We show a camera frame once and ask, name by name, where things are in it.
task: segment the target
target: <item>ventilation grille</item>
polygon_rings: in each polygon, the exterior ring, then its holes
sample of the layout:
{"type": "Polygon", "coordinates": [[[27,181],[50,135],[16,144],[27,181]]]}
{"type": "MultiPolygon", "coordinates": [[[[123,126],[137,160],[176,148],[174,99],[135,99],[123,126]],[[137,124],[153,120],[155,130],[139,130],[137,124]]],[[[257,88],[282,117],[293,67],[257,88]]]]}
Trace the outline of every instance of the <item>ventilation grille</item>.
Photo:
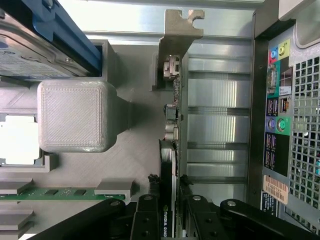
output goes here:
{"type": "Polygon", "coordinates": [[[290,194],[317,210],[320,210],[319,62],[320,58],[316,57],[295,66],[291,159],[288,169],[290,194]]]}
{"type": "Polygon", "coordinates": [[[312,233],[318,234],[320,236],[320,229],[313,226],[310,222],[305,220],[302,216],[298,215],[294,211],[291,211],[289,208],[285,208],[285,212],[295,219],[298,223],[309,229],[312,233]]]}

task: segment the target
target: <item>green circuit board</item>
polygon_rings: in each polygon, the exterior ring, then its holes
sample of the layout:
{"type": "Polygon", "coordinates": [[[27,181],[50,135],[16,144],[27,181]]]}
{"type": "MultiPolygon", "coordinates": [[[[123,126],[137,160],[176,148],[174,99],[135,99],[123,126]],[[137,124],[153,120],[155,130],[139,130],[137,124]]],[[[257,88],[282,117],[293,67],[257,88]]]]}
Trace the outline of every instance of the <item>green circuit board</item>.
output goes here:
{"type": "Polygon", "coordinates": [[[31,187],[20,194],[0,195],[0,201],[28,201],[28,200],[50,200],[50,201],[102,201],[105,199],[114,198],[124,200],[125,195],[96,195],[95,188],[44,188],[31,187]]]}

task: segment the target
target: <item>green ps/2 port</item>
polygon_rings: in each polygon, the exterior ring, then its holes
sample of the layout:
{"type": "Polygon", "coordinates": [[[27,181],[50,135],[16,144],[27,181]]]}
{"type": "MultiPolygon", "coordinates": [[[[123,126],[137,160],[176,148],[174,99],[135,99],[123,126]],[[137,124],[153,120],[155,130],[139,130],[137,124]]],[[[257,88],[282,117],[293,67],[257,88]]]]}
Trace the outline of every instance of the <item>green ps/2 port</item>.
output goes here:
{"type": "Polygon", "coordinates": [[[286,121],[280,118],[276,123],[276,128],[279,132],[283,132],[286,128],[286,121]]]}

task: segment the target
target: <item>usb port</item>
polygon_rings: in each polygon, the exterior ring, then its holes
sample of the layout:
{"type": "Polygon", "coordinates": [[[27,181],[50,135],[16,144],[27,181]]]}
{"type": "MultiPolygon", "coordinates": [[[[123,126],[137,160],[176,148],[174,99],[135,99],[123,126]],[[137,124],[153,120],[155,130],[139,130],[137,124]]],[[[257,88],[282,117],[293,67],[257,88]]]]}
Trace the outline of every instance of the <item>usb port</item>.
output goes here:
{"type": "Polygon", "coordinates": [[[277,114],[278,113],[278,99],[273,100],[273,113],[277,114]]]}
{"type": "Polygon", "coordinates": [[[266,135],[266,140],[265,140],[265,144],[267,148],[271,148],[271,144],[272,144],[272,137],[270,134],[266,135]]]}
{"type": "Polygon", "coordinates": [[[268,100],[268,114],[272,114],[274,110],[274,101],[272,99],[268,100]]]}
{"type": "Polygon", "coordinates": [[[265,164],[266,165],[270,165],[270,152],[269,151],[265,151],[265,164]]]}
{"type": "Polygon", "coordinates": [[[280,102],[280,113],[286,113],[289,109],[289,102],[287,98],[282,98],[280,102]]]}
{"type": "Polygon", "coordinates": [[[273,152],[271,152],[271,154],[270,154],[270,160],[271,160],[270,166],[274,167],[275,163],[276,163],[276,155],[273,152]]]}
{"type": "Polygon", "coordinates": [[[277,141],[276,136],[272,135],[272,142],[271,142],[271,148],[272,149],[276,149],[276,141],[277,141]]]}

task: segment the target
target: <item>barcode label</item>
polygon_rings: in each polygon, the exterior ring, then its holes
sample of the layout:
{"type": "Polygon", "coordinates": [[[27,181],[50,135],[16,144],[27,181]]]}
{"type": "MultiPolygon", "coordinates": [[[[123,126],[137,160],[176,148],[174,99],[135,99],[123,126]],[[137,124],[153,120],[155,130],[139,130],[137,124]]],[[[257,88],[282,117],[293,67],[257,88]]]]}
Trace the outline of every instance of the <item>barcode label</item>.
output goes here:
{"type": "Polygon", "coordinates": [[[277,199],[279,202],[288,204],[288,186],[273,179],[270,176],[263,177],[263,190],[277,199]]]}

